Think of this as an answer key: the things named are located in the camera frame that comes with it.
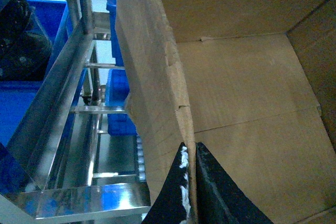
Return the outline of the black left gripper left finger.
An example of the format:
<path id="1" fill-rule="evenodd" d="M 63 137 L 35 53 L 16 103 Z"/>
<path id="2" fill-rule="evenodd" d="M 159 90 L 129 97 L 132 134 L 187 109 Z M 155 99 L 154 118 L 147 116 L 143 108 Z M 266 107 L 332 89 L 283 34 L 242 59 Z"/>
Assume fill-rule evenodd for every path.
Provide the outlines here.
<path id="1" fill-rule="evenodd" d="M 188 151 L 181 143 L 163 187 L 142 223 L 188 223 L 189 199 Z"/>

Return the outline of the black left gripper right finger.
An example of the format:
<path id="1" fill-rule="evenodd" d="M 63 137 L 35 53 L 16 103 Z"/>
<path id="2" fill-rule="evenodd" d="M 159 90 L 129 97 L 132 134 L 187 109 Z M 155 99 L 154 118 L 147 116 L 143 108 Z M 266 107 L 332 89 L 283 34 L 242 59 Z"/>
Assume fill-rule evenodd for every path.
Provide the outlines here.
<path id="1" fill-rule="evenodd" d="M 272 223 L 202 142 L 196 144 L 196 182 L 199 223 Z"/>

